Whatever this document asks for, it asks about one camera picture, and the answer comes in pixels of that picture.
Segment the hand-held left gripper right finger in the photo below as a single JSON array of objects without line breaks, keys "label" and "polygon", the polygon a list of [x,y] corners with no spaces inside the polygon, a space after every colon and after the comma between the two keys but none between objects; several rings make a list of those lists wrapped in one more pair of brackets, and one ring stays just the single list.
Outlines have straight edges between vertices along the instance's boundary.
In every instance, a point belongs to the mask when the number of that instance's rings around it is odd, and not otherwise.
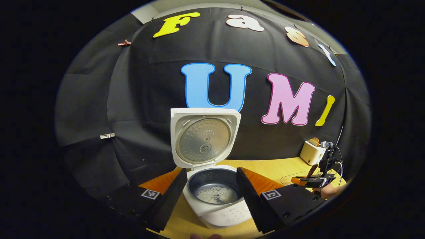
[{"label": "hand-held left gripper right finger", "polygon": [[237,168],[236,181],[257,230],[264,234],[299,223],[325,202],[299,184],[283,186],[243,167]]}]

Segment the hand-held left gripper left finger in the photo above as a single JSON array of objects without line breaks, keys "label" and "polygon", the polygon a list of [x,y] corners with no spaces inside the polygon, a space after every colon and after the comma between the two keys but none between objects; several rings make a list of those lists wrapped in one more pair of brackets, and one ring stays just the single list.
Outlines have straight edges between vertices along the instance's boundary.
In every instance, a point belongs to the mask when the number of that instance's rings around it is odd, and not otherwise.
[{"label": "hand-held left gripper left finger", "polygon": [[186,169],[175,169],[139,185],[124,185],[106,195],[105,204],[128,221],[160,232],[186,183]]}]

